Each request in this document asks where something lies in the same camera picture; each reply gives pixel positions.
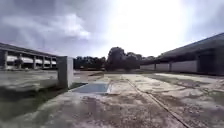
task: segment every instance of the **white cloud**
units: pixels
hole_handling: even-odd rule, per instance
[[[4,17],[2,22],[23,31],[32,29],[45,39],[50,38],[49,36],[52,35],[55,36],[55,34],[58,34],[59,37],[79,39],[89,39],[90,37],[90,33],[82,26],[83,21],[76,14],[56,16],[49,19],[33,16],[9,16]]]

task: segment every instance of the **low building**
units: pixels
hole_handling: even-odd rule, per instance
[[[224,75],[224,33],[162,53],[141,69]]]
[[[19,68],[45,69],[56,67],[56,55],[0,43],[0,69],[18,68],[15,61],[21,59]]]

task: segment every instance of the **tree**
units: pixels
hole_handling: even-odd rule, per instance
[[[124,49],[120,47],[113,47],[110,49],[107,59],[107,70],[115,70],[124,67],[125,53]]]
[[[129,71],[131,69],[139,68],[139,61],[134,53],[127,53],[125,57],[125,70]]]

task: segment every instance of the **wall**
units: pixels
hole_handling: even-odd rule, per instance
[[[183,61],[172,63],[171,71],[173,72],[197,72],[197,61]]]
[[[141,65],[140,66],[140,69],[144,69],[144,70],[155,70],[155,65],[152,64],[152,65]]]
[[[156,70],[157,71],[169,71],[170,65],[169,64],[156,64]]]
[[[216,74],[224,75],[224,47],[216,49],[215,71]]]

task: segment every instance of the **white post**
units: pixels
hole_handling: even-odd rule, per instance
[[[73,83],[73,59],[71,57],[60,57],[57,61],[58,66],[58,86],[69,88]]]

